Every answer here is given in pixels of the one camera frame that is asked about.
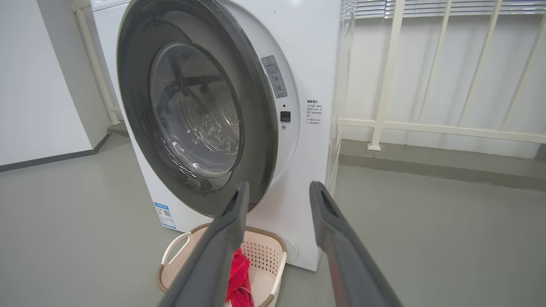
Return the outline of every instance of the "door glass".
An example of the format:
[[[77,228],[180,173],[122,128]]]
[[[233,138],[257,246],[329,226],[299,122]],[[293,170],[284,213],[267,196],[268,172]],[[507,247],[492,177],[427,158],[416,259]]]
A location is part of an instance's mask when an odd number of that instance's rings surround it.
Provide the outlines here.
[[[229,172],[239,152],[239,118],[220,71],[196,46],[173,42],[159,51],[150,75],[163,140],[185,173],[204,178]]]

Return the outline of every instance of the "wall baseboard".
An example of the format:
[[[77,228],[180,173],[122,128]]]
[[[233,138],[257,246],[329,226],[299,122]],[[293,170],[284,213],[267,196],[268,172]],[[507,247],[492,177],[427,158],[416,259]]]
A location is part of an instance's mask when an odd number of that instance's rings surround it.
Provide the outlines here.
[[[63,161],[63,160],[95,155],[99,152],[100,148],[104,145],[104,143],[106,143],[106,140],[108,139],[109,136],[110,135],[107,134],[102,140],[100,140],[100,142],[97,144],[97,146],[95,146],[94,149],[65,153],[64,155],[45,157],[45,158],[40,158],[40,159],[35,159],[30,161],[23,161],[23,162],[2,165],[0,166],[0,173],[6,172],[8,170],[13,170],[13,169],[26,168],[30,166],[37,166],[41,164],[47,164],[47,163],[52,163],[57,161]]]
[[[108,127],[108,133],[110,135],[119,135],[120,137],[129,137],[129,132],[127,131],[127,127],[125,126],[124,122],[120,122],[116,125],[110,125],[110,127]]]
[[[546,162],[487,153],[342,140],[340,164],[495,186],[546,191]]]

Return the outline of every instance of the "small black button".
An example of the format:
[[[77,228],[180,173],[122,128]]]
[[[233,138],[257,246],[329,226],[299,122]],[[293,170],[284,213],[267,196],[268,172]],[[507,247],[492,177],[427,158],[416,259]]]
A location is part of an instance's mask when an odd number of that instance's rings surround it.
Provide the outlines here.
[[[290,111],[281,111],[281,121],[290,122]]]

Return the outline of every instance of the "washing machine door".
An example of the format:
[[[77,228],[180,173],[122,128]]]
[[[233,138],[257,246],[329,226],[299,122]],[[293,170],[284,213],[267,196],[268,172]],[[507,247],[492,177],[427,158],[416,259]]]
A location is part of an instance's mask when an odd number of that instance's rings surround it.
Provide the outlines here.
[[[275,168],[271,88],[237,21],[216,0],[135,0],[117,69],[127,120],[157,176],[197,212],[217,216],[235,185],[249,210]]]

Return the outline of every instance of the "basket handle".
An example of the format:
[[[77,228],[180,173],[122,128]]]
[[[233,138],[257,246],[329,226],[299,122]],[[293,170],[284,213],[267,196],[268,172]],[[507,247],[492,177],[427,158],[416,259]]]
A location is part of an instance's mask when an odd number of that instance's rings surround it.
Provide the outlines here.
[[[176,237],[176,239],[174,239],[174,240],[171,242],[171,244],[169,244],[169,246],[168,246],[167,249],[165,250],[165,253],[163,254],[163,258],[161,259],[161,264],[162,264],[163,266],[166,267],[166,266],[170,265],[170,264],[173,262],[173,260],[176,259],[176,256],[178,256],[178,255],[180,254],[180,252],[181,252],[182,250],[184,250],[184,248],[186,247],[186,245],[188,245],[189,241],[192,239],[192,237],[190,237],[190,235],[192,235],[191,232],[183,233],[183,234],[179,235],[178,237]],[[186,243],[184,243],[184,246],[183,246],[182,248],[180,248],[180,250],[178,251],[178,253],[176,253],[176,256],[174,256],[174,257],[171,259],[171,261],[169,261],[169,262],[167,263],[167,258],[169,258],[169,254],[170,254],[170,252],[172,252],[174,246],[175,246],[178,242],[180,242],[180,240],[182,240],[182,239],[185,238],[185,237],[189,237],[189,238],[188,238],[188,240],[186,241]]]

